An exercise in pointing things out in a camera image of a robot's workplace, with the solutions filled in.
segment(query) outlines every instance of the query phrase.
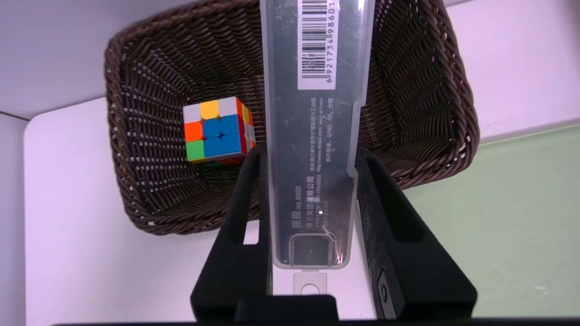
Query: rubik's cube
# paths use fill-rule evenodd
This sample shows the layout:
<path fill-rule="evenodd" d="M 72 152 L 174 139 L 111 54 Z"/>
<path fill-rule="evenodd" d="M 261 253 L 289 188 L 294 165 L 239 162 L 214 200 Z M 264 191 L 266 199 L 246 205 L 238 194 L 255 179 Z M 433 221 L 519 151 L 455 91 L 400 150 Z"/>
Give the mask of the rubik's cube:
<path fill-rule="evenodd" d="M 187 160 L 237 164 L 256 145 L 252 113 L 236 97 L 183 107 Z"/>

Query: white sticker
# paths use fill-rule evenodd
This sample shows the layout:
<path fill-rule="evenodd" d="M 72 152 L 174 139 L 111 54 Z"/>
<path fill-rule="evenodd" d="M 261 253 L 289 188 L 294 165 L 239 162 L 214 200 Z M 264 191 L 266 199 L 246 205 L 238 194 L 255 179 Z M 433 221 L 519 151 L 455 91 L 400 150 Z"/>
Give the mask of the white sticker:
<path fill-rule="evenodd" d="M 339 0 L 298 0 L 298 89 L 336 88 Z"/>

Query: barcode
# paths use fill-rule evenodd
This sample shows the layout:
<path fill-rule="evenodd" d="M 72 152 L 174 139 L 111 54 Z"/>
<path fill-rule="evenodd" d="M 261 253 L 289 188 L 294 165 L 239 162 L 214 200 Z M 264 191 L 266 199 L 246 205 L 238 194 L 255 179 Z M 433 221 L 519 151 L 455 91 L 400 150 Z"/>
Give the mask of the barcode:
<path fill-rule="evenodd" d="M 336 88 L 339 0 L 298 0 L 298 89 Z"/>

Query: transparent plastic case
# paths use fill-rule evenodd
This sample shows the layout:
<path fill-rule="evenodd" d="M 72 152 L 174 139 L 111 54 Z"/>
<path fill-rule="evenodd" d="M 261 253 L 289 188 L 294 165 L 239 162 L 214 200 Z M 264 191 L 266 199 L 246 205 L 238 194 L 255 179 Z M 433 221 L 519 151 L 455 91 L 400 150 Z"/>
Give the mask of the transparent plastic case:
<path fill-rule="evenodd" d="M 262 0 L 274 263 L 348 264 L 374 0 Z"/>

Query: wicker basket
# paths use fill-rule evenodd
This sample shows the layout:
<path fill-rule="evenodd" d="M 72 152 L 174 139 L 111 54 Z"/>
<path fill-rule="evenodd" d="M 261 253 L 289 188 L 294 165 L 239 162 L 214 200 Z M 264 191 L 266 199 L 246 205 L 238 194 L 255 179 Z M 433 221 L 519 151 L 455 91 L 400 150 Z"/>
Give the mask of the wicker basket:
<path fill-rule="evenodd" d="M 239 166 L 185 160 L 182 107 L 238 96 L 266 140 L 258 0 L 206 0 L 118 33 L 105 52 L 108 122 L 125 209 L 140 229 L 220 226 Z M 440 0 L 376 0 L 359 144 L 401 188 L 469 166 L 479 142 L 473 96 Z M 250 219 L 259 213 L 254 193 Z"/>

